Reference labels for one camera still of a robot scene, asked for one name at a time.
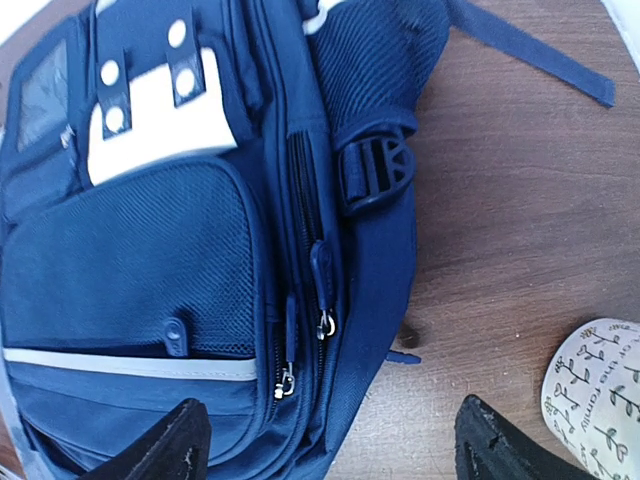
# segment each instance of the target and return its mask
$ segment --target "wood grain surface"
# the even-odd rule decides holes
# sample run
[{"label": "wood grain surface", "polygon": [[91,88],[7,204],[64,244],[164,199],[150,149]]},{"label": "wood grain surface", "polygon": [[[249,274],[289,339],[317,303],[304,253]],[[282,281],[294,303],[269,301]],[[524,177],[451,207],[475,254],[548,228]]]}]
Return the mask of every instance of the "wood grain surface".
[{"label": "wood grain surface", "polygon": [[569,459],[540,413],[547,363],[589,319],[640,319],[640,84],[622,40],[597,0],[475,1],[613,78],[617,106],[452,31],[411,140],[418,274],[396,343],[423,363],[383,366],[331,479],[454,479],[469,393]]}]

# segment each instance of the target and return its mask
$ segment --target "clear plastic window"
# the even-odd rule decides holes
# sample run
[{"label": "clear plastic window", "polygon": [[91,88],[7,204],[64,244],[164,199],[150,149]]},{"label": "clear plastic window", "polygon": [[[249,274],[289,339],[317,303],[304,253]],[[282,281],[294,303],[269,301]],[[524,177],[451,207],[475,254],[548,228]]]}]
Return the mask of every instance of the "clear plastic window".
[{"label": "clear plastic window", "polygon": [[67,42],[63,40],[22,84],[18,150],[67,118]]}]

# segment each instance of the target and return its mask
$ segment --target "mesh pocket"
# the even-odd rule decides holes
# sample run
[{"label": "mesh pocket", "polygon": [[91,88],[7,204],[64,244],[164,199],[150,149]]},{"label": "mesh pocket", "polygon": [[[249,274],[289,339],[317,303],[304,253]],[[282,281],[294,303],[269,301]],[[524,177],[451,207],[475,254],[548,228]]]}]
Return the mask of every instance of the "mesh pocket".
[{"label": "mesh pocket", "polygon": [[192,354],[254,357],[253,255],[243,197],[214,163],[168,162],[106,183],[9,238],[5,344],[156,344],[177,316]]}]

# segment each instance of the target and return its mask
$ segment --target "webbing strap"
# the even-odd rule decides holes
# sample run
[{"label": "webbing strap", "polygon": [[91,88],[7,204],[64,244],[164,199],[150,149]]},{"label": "webbing strap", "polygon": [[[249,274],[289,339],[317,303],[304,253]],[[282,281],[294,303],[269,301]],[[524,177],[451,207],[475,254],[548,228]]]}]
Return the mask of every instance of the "webbing strap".
[{"label": "webbing strap", "polygon": [[447,0],[451,23],[481,42],[539,68],[613,107],[615,83],[466,0]]}]

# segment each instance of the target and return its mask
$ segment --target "zipper tab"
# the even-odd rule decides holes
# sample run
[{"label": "zipper tab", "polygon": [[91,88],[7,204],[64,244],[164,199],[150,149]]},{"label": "zipper tab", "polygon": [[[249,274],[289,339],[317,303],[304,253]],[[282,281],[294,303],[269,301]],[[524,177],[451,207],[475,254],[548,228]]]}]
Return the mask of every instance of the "zipper tab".
[{"label": "zipper tab", "polygon": [[288,397],[292,395],[296,388],[296,377],[293,375],[293,364],[296,361],[296,341],[297,341],[297,322],[298,322],[298,303],[296,297],[290,294],[287,297],[286,307],[286,347],[285,347],[285,360],[287,362],[286,368],[282,369],[282,378],[280,382],[276,383],[276,390],[274,396],[276,400],[281,400],[282,397]]},{"label": "zipper tab", "polygon": [[65,129],[62,131],[62,133],[60,134],[60,143],[62,144],[62,148],[64,148],[65,150],[69,148],[69,146],[71,145],[71,141],[73,140],[73,137],[76,136],[76,132],[73,131],[73,128],[71,128],[71,125],[67,125],[65,127]]},{"label": "zipper tab", "polygon": [[329,244],[318,240],[311,248],[311,271],[318,294],[318,306],[322,312],[317,326],[317,337],[324,340],[336,333],[336,322],[331,315],[335,303],[333,281],[333,255]]}]

